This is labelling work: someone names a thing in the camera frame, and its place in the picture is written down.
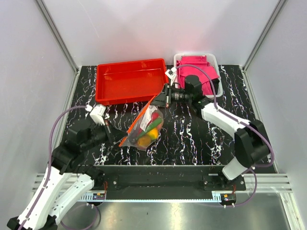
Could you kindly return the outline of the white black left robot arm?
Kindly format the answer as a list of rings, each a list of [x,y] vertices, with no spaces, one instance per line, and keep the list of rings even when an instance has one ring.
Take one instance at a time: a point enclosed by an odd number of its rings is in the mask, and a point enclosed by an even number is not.
[[[52,151],[51,162],[30,203],[22,214],[8,221],[7,227],[11,230],[57,229],[82,195],[104,185],[104,172],[95,166],[87,166],[75,183],[59,194],[84,161],[85,153],[102,143],[117,144],[126,134],[110,123],[95,125],[87,119],[74,122],[65,139]]]

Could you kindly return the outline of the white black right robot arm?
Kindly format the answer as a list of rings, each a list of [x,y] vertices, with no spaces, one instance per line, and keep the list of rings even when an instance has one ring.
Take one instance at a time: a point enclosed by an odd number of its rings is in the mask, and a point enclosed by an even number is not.
[[[203,95],[201,82],[196,75],[185,78],[184,89],[165,84],[151,105],[168,107],[172,102],[185,102],[198,117],[210,122],[227,134],[235,142],[235,156],[225,165],[218,177],[218,185],[224,190],[235,184],[235,179],[255,166],[257,162],[273,155],[272,146],[263,123],[240,118],[218,106]]]

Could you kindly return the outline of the clear zip top bag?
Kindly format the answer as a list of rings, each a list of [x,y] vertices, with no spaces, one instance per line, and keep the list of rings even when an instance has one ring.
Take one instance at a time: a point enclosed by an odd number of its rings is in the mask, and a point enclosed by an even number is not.
[[[135,147],[145,151],[159,137],[164,124],[164,116],[158,106],[151,105],[154,97],[140,111],[123,138],[120,147]]]

